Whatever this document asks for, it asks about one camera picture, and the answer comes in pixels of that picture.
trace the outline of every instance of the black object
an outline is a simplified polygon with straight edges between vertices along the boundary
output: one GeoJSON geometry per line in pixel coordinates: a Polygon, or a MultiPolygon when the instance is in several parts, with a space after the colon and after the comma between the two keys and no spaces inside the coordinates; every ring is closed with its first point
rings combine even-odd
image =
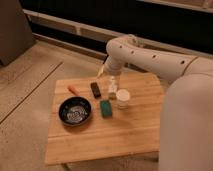
{"type": "Polygon", "coordinates": [[[100,89],[98,87],[98,84],[96,82],[92,82],[90,84],[91,89],[92,89],[92,93],[94,95],[95,98],[101,97],[101,92],[100,89]]]}
{"type": "Polygon", "coordinates": [[[86,121],[91,113],[91,105],[83,97],[71,97],[59,108],[59,117],[65,124],[76,126],[86,121]]]}

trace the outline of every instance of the paper cup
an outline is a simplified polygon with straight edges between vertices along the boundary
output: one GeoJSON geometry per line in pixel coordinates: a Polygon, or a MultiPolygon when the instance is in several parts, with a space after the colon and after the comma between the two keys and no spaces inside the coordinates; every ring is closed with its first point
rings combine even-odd
{"type": "Polygon", "coordinates": [[[120,89],[116,92],[116,98],[118,108],[126,108],[130,100],[130,93],[126,89],[120,89]]]}

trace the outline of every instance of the wooden cutting board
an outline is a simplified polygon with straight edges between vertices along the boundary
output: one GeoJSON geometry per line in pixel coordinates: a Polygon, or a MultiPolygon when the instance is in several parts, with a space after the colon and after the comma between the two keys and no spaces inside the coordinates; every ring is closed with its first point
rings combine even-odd
{"type": "Polygon", "coordinates": [[[100,99],[93,97],[90,83],[96,81],[102,99],[108,98],[108,77],[58,80],[50,116],[45,163],[62,164],[159,149],[160,111],[164,92],[157,77],[150,73],[123,74],[120,88],[131,94],[129,107],[118,109],[111,100],[113,116],[103,118],[100,99]],[[92,117],[79,127],[64,126],[59,120],[60,104],[73,96],[67,86],[73,85],[92,105],[92,117]]]}

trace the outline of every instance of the floor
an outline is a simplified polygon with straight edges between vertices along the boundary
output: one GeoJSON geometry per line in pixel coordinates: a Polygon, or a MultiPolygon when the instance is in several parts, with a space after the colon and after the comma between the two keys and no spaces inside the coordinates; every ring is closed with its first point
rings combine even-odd
{"type": "MultiPolygon", "coordinates": [[[[102,61],[38,41],[0,67],[0,170],[62,171],[45,166],[45,145],[56,80],[95,76],[102,61]]],[[[157,154],[70,164],[76,171],[157,171],[157,154]]]]}

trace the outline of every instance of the wood grain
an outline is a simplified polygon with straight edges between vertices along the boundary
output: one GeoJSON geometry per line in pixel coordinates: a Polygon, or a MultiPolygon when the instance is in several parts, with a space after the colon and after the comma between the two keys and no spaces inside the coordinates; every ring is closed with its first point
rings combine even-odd
{"type": "Polygon", "coordinates": [[[158,151],[164,92],[157,77],[150,73],[123,74],[120,88],[126,88],[131,94],[129,107],[117,109],[116,101],[111,100],[113,117],[107,119],[102,118],[100,100],[94,99],[90,90],[93,81],[98,83],[102,99],[107,99],[107,77],[57,81],[45,163],[61,164],[158,151]],[[91,119],[74,128],[64,126],[58,117],[60,104],[72,96],[67,90],[70,84],[92,105],[91,119]]]}

